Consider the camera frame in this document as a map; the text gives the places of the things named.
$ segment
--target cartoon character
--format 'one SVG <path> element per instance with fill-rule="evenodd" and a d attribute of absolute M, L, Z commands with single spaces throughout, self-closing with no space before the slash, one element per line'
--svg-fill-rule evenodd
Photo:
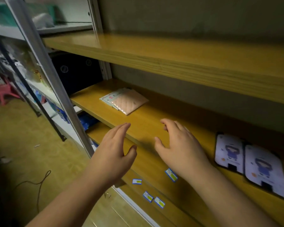
<path fill-rule="evenodd" d="M 234 159 L 236 161 L 238 158 L 238 154 L 240 153 L 240 150 L 230 145 L 226 145 L 225 149 L 227 150 L 228 158 Z"/>
<path fill-rule="evenodd" d="M 273 170 L 271 164 L 269 164 L 268 162 L 266 162 L 261 158 L 256 158 L 255 162 L 258 165 L 258 171 L 260 172 L 260 175 L 262 176 L 265 175 L 267 178 L 269 178 L 270 176 L 269 172 Z"/>

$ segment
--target pink plastic stool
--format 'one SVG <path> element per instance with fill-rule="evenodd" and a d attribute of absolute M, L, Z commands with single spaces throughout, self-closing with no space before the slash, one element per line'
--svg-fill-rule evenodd
<path fill-rule="evenodd" d="M 5 101 L 4 101 L 4 95 L 11 95 L 14 96 L 16 98 L 20 98 L 19 95 L 12 93 L 12 86 L 10 84 L 10 82 L 8 81 L 8 79 L 6 77 L 4 77 L 4 80 L 6 82 L 6 84 L 0 84 L 0 102 L 1 105 L 4 106 L 5 105 Z"/>

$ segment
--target person's left hand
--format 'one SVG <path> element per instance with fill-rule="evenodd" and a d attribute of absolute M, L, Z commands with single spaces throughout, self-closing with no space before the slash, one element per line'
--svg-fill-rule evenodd
<path fill-rule="evenodd" d="M 137 146 L 133 145 L 124 155 L 123 143 L 130 123 L 121 124 L 109 130 L 91 157 L 84 172 L 87 179 L 108 189 L 121 179 L 132 166 L 137 156 Z"/>

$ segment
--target yellow tile floor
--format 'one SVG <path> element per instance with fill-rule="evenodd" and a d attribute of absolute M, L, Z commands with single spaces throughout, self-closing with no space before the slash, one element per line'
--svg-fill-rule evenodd
<path fill-rule="evenodd" d="M 40 210 L 44 209 L 72 180 L 80 174 L 88 159 L 71 139 L 62 142 L 44 116 L 36 117 L 31 108 L 18 99 L 0 107 L 0 157 L 12 162 L 0 165 L 6 181 L 9 209 L 26 225 L 37 214 L 38 186 L 20 182 L 40 182 Z M 117 192 L 110 188 L 98 201 L 86 222 L 87 226 L 150 226 Z"/>

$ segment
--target forearm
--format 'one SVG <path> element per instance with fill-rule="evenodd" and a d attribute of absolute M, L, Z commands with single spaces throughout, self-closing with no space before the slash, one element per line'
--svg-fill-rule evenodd
<path fill-rule="evenodd" d="M 104 192 L 101 183 L 84 174 L 59 194 L 27 227 L 82 226 Z"/>
<path fill-rule="evenodd" d="M 264 211 L 210 164 L 188 182 L 222 226 L 278 226 Z"/>

